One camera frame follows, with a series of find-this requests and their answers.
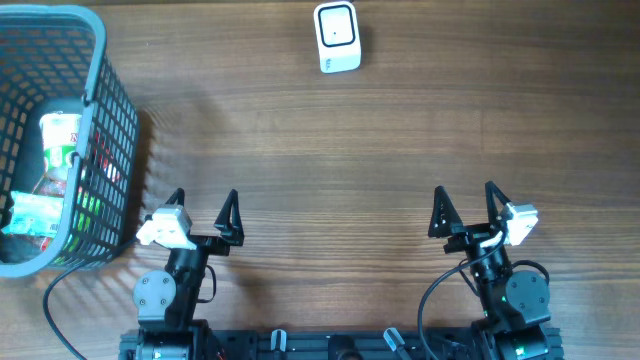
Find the basket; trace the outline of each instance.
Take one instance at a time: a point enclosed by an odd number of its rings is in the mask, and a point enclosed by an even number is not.
[[[82,114],[62,217],[46,250],[28,258],[0,238],[0,277],[68,268],[121,242],[140,132],[136,110],[105,54],[100,18],[79,6],[0,6],[0,222],[10,191],[31,192],[44,173],[39,119]],[[112,260],[103,256],[88,267]]]

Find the wooden tabletop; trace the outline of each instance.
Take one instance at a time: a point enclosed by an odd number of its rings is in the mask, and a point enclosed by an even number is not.
[[[494,180],[540,211],[508,251],[551,272],[567,358],[637,358],[640,7],[358,1],[362,66],[326,75],[316,5],[93,7],[143,127],[129,228],[183,187],[205,234],[240,193],[245,245],[209,259],[218,295],[196,317],[214,329],[416,329],[422,293],[462,258],[427,237],[434,188],[472,224],[486,221]],[[137,329],[136,279],[167,256],[138,245],[70,276],[51,297],[63,333],[113,359]],[[0,358],[70,358],[42,314],[56,274],[0,281]],[[425,323],[481,316],[454,276]]]

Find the wood grain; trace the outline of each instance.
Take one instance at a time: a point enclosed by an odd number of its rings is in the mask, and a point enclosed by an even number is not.
[[[423,291],[460,260],[427,238],[433,189],[481,222],[494,180],[540,210],[509,253],[551,272],[567,358],[636,358],[639,6],[360,1],[362,67],[335,75],[319,70],[315,6],[94,8],[144,127],[130,228],[181,186],[207,233],[240,192],[245,246],[210,259],[218,295],[196,315],[216,329],[415,329]],[[167,255],[137,246],[60,284],[52,313],[82,353],[115,357],[137,327],[133,284]],[[42,316],[55,275],[0,282],[1,358],[70,357]],[[458,277],[426,313],[431,326],[482,316]]]

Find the white plastic part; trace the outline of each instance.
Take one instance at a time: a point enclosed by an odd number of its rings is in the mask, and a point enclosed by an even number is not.
[[[533,227],[538,223],[538,210],[531,204],[513,205],[507,203],[500,213],[506,220],[507,238],[505,245],[518,246],[529,235]],[[502,231],[498,232],[492,239],[484,241],[482,247],[493,246],[500,242]]]
[[[163,205],[142,225],[136,237],[143,245],[155,241],[169,249],[195,250],[196,244],[187,238],[191,225],[182,205]]]
[[[356,9],[348,1],[320,4],[313,12],[320,70],[335,73],[360,66],[362,50]]]

